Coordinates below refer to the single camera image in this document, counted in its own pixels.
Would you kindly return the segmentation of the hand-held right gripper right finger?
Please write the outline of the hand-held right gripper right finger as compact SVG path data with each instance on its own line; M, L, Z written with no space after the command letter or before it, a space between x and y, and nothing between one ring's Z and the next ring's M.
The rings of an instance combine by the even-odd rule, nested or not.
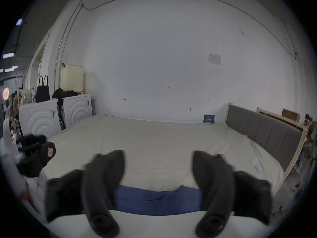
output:
M218 154L200 150L193 152L193 177L202 193L198 236L217 236L225 228L232 212L235 216L270 223L273 200L271 184L244 171L234 171Z

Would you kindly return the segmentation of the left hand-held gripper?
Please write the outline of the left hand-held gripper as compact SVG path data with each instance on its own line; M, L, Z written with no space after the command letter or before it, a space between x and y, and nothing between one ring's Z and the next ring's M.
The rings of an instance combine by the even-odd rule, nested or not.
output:
M10 118L2 125L1 167L7 178L38 177L42 169L55 156L54 142L43 134L20 136L15 141L11 133Z

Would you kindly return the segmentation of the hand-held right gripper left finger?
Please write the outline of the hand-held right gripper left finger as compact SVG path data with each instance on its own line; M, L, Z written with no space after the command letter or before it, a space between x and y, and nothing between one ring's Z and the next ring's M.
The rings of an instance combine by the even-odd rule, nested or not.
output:
M100 237L116 237L120 227L110 213L125 171L123 150L97 154L83 170L75 169L46 185L46 221L84 213Z

